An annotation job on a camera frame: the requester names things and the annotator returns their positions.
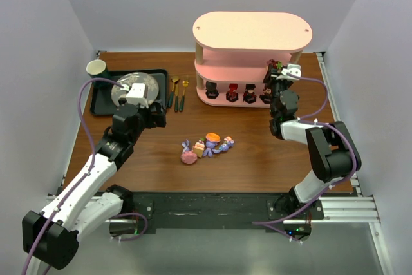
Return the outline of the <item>strawberry cake toy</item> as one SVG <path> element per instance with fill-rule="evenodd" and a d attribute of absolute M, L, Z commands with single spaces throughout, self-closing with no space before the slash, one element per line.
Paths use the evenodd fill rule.
<path fill-rule="evenodd" d="M 193 145 L 192 152 L 195 153 L 195 155 L 198 158 L 202 158 L 204 151 L 205 151 L 205 140 L 203 138 L 201 138 L 201 139 L 199 139 L 199 141 L 197 141 Z"/>

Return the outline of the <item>red head figurine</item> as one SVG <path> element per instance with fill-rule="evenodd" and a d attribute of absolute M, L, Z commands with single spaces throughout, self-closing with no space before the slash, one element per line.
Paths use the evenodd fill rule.
<path fill-rule="evenodd" d="M 229 90 L 226 92 L 226 100 L 233 103 L 239 100 L 239 94 L 237 92 L 238 85 L 236 83 L 229 84 Z"/>

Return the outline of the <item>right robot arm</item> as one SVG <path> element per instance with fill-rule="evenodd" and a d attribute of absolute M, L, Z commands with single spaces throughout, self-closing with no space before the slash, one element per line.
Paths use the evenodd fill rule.
<path fill-rule="evenodd" d="M 319 122 L 314 113 L 296 115 L 299 96 L 291 86 L 301 79 L 300 65 L 267 62 L 263 82 L 268 90 L 266 99 L 270 100 L 271 134 L 279 140 L 306 145 L 311 164 L 305 178 L 274 202 L 274 209 L 287 218 L 305 210 L 327 189 L 351 178 L 362 166 L 345 123 Z"/>

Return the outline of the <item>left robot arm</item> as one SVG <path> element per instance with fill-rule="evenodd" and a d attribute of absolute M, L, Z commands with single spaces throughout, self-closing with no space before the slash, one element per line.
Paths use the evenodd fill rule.
<path fill-rule="evenodd" d="M 61 270 L 76 254 L 80 241 L 108 219 L 136 216 L 131 191 L 112 185 L 95 202 L 91 199 L 133 154 L 143 130 L 165 127 L 166 110 L 156 100 L 148 107 L 123 103 L 112 124 L 93 146 L 85 166 L 67 187 L 40 212 L 29 211 L 22 220 L 23 249 L 30 260 L 37 258 Z"/>

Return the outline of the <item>black-haired ninja figurine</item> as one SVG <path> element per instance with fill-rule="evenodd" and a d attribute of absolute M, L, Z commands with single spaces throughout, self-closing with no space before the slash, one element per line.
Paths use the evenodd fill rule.
<path fill-rule="evenodd" d="M 255 94 L 255 84 L 246 84 L 245 86 L 245 91 L 243 94 L 243 102 L 246 102 L 248 104 L 252 104 L 256 102 L 256 94 Z"/>

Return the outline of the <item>brown-haired red figurine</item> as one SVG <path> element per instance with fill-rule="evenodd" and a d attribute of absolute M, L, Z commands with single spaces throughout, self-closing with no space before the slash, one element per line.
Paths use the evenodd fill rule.
<path fill-rule="evenodd" d="M 271 103 L 271 99 L 272 99 L 272 90 L 271 88 L 268 86 L 268 84 L 266 84 L 263 88 L 263 92 L 262 94 L 259 96 L 259 98 L 261 99 L 261 101 L 264 104 L 270 104 Z"/>

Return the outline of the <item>pink bunny toy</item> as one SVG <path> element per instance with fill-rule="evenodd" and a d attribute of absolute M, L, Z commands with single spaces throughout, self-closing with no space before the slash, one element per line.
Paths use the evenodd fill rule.
<path fill-rule="evenodd" d="M 194 164 L 198 157 L 196 155 L 196 153 L 194 153 L 191 149 L 190 149 L 190 142 L 189 140 L 185 140 L 185 142 L 182 142 L 182 147 L 183 147 L 183 151 L 180 155 L 180 160 L 187 165 L 191 165 Z"/>

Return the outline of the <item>pink donut toy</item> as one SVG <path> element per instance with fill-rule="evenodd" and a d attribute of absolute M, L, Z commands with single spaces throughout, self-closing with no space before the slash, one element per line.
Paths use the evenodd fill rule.
<path fill-rule="evenodd" d="M 276 71 L 281 71 L 283 69 L 283 63 L 281 61 L 275 61 L 274 59 L 270 59 L 267 61 L 267 67 L 269 64 L 273 64 L 274 69 Z"/>

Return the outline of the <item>black helmet figurine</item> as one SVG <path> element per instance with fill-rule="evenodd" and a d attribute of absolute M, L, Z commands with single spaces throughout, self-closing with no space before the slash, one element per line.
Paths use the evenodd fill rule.
<path fill-rule="evenodd" d="M 206 96 L 208 99 L 216 99 L 219 95 L 219 92 L 217 90 L 217 84 L 215 82 L 210 82 L 207 81 L 205 83 L 205 88 L 206 88 Z"/>

